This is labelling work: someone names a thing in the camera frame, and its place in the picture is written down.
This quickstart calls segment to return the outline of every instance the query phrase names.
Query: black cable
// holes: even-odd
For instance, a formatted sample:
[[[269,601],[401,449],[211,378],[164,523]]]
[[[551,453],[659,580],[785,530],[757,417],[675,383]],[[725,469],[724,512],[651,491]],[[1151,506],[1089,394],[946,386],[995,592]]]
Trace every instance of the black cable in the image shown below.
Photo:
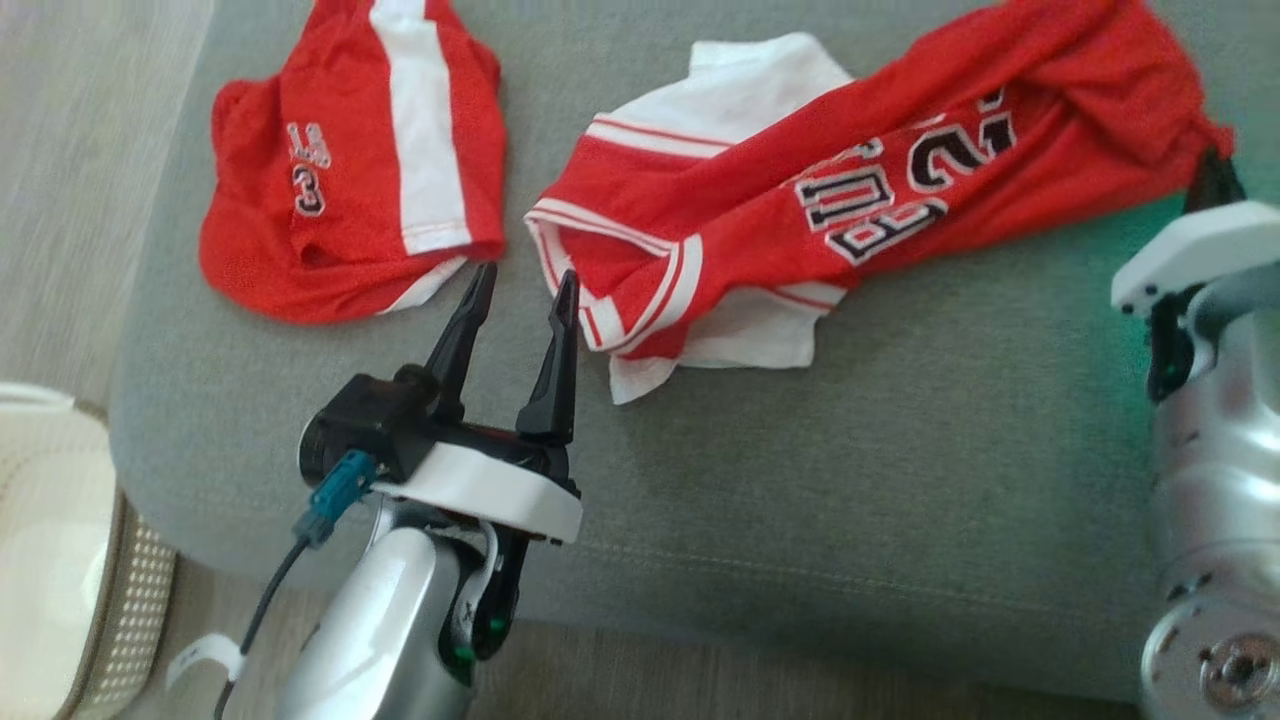
[[[262,619],[266,618],[266,609],[271,606],[271,600],[275,598],[275,591],[280,589],[280,583],[284,582],[284,577],[289,574],[293,564],[298,561],[302,552],[310,547],[307,538],[298,538],[294,543],[293,550],[284,556],[280,566],[275,569],[275,575],[271,577],[271,582],[266,584],[266,589],[262,591],[262,597],[257,601],[257,610],[253,611],[253,619],[248,621],[248,630],[244,632],[244,641],[241,643],[241,656],[248,657],[250,648],[253,647],[253,639],[257,638],[257,632],[262,628]],[[223,693],[218,696],[218,705],[214,706],[214,720],[223,720],[223,712],[227,710],[227,701],[232,697],[232,691],[236,689],[234,680],[227,680],[223,685]]]

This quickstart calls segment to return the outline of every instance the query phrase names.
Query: white fabric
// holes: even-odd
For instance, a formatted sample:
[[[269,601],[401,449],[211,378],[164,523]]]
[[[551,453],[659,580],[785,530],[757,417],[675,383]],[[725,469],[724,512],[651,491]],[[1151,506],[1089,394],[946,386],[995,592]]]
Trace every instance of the white fabric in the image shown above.
[[[410,255],[471,243],[453,147],[449,65],[444,61],[435,23],[424,17],[425,0],[376,0],[369,10],[369,22],[390,64],[392,128],[401,174],[401,232]],[[424,197],[431,201],[422,202]],[[404,300],[419,304],[430,297],[422,290]],[[387,311],[399,305],[397,301]]]
[[[451,258],[439,265],[431,268],[425,275],[417,278],[413,284],[408,286],[396,302],[392,302],[389,307],[379,311],[379,315],[385,315],[388,313],[394,313],[397,310],[404,310],[406,307],[417,307],[419,305],[430,300],[436,291],[440,290],[444,283],[462,269],[462,265],[467,264],[465,255],[458,255],[457,258]]]
[[[635,147],[710,158],[851,79],[806,33],[764,42],[699,41],[690,53],[687,79],[598,115],[588,133]],[[678,137],[667,140],[627,128]],[[809,366],[814,323],[840,302],[845,290],[804,283],[778,291],[730,291],[690,327],[684,352],[675,360],[611,357],[613,402],[622,405],[652,392],[677,365]]]

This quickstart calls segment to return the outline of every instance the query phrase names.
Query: blue connector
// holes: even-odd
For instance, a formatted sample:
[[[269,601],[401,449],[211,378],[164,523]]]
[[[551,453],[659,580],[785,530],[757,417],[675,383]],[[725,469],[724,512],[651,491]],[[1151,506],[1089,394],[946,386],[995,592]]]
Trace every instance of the blue connector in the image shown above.
[[[369,493],[378,479],[378,462],[367,452],[348,450],[311,493],[311,509],[298,518],[293,534],[317,548],[333,534],[338,519],[357,500]]]

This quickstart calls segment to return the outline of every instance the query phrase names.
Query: white basket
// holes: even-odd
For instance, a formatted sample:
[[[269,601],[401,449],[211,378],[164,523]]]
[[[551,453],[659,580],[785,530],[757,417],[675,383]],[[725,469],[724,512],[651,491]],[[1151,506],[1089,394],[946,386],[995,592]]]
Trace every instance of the white basket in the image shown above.
[[[101,413],[0,383],[0,720],[105,720],[151,673],[174,553],[115,484]]]

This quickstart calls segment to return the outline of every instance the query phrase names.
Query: red fabric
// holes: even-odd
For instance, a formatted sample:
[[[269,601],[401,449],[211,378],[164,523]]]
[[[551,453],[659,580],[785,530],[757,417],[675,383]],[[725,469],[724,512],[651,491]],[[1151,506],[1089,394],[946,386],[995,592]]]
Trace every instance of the red fabric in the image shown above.
[[[200,240],[209,284],[239,305],[292,323],[332,323],[380,313],[419,278],[460,254],[503,250],[506,131],[499,65],[445,0],[424,5],[451,81],[454,151],[471,241],[410,255],[401,219],[401,170],[392,120],[390,63],[370,23],[374,0],[317,0],[280,73],[233,81],[214,100],[218,187]],[[415,122],[435,122],[413,118]],[[323,131],[326,167],[300,158],[307,126]],[[298,210],[298,167],[323,210]],[[431,202],[422,197],[421,202]]]
[[[653,299],[660,296],[659,307],[678,302],[662,287],[669,264],[684,264],[684,255],[669,263],[671,254],[552,220],[584,287],[612,300],[627,336],[657,329],[622,352],[677,357],[689,323],[736,286],[822,281],[852,288],[874,273],[1178,192],[1206,149],[1231,152],[1231,132],[1204,117],[1203,102],[1190,60],[1140,1],[1015,0],[922,37],[874,76],[712,159],[584,136],[544,199],[685,251],[700,242],[696,291],[678,320],[662,328]],[[945,117],[936,118],[940,113]],[[1015,142],[997,151],[1006,113]],[[993,145],[982,142],[984,123]],[[925,174],[940,178],[945,170],[950,187],[913,186],[913,147],[952,126],[977,151],[979,167],[934,155]],[[854,151],[864,143],[882,150]],[[810,224],[805,188],[877,165],[891,202]],[[856,197],[837,191],[826,201]],[[876,223],[878,229],[868,227]],[[858,238],[865,245],[895,225],[905,228],[897,242],[864,246],[856,259],[840,250],[840,240],[858,247]],[[591,309],[584,315],[590,325]]]

